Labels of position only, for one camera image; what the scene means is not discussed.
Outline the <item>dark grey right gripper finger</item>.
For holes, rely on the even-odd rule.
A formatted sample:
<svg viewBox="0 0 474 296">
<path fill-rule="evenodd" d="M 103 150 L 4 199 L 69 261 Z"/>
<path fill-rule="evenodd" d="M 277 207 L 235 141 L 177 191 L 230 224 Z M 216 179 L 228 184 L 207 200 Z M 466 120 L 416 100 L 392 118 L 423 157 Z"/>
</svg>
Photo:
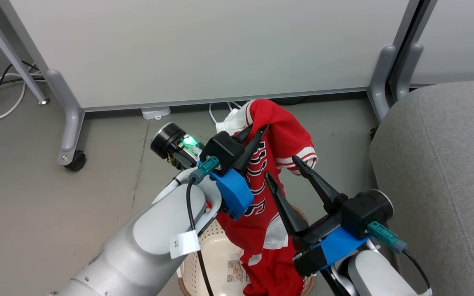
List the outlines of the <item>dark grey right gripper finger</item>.
<svg viewBox="0 0 474 296">
<path fill-rule="evenodd" d="M 274 200 L 274 204 L 278 209 L 279 216 L 289 236 L 301 237 L 308 230 L 308 223 L 295 212 L 291 204 L 286 200 L 283 190 L 275 178 L 269 173 L 265 173 L 265 180 Z"/>
<path fill-rule="evenodd" d="M 327 181 L 325 181 L 314 169 L 308 166 L 300 157 L 293 156 L 292 161 L 300 172 L 301 176 L 306 178 L 314 188 L 323 202 L 323 208 L 327 213 L 337 213 L 348 197 L 339 193 Z"/>
</svg>

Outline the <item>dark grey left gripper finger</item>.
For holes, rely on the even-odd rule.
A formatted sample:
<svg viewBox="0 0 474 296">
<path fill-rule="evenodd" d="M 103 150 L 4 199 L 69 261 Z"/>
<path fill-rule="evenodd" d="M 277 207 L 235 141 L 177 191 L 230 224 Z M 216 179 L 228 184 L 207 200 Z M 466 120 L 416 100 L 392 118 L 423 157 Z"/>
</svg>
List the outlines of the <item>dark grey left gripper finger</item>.
<svg viewBox="0 0 474 296">
<path fill-rule="evenodd" d="M 250 143 L 255 139 L 255 133 L 252 131 L 253 125 L 249 125 L 239 133 L 235 134 L 235 140 L 239 143 Z"/>
<path fill-rule="evenodd" d="M 246 144 L 241 143 L 243 144 L 244 152 L 233 165 L 233 168 L 237 172 L 245 172 L 245 169 L 248 166 L 248 163 L 252 155 L 258 149 L 258 146 L 260 142 L 262 141 L 263 137 L 265 136 L 265 133 L 269 129 L 269 127 L 270 127 L 269 125 L 266 125 L 266 126 L 263 126 L 261 129 L 258 129 L 255 133 L 255 139 L 252 142 L 246 143 Z"/>
</svg>

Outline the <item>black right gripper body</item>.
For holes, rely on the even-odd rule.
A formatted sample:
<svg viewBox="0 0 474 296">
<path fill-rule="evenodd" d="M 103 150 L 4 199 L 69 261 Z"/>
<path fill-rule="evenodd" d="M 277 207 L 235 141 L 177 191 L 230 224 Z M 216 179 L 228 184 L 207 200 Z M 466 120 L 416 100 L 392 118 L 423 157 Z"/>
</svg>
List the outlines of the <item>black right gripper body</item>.
<svg viewBox="0 0 474 296">
<path fill-rule="evenodd" d="M 309 225 L 301 237 L 292 240 L 297 251 L 293 259 L 301 277 L 308 277 L 352 254 L 370 238 L 369 224 L 386 223 L 393 217 L 393 205 L 375 189 L 345 200 L 337 213 L 328 213 Z"/>
</svg>

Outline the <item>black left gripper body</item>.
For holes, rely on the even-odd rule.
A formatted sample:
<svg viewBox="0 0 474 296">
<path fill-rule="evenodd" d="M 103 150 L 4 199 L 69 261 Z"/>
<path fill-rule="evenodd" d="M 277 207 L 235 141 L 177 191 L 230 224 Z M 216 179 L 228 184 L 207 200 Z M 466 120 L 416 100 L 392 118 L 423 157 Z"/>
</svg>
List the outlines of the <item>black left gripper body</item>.
<svg viewBox="0 0 474 296">
<path fill-rule="evenodd" d="M 243 144 L 227 132 L 217 133 L 203 144 L 175 123 L 165 124 L 153 136 L 150 149 L 178 170 L 197 167 L 215 157 L 218 164 L 213 171 L 218 176 L 232 169 L 245 152 Z"/>
</svg>

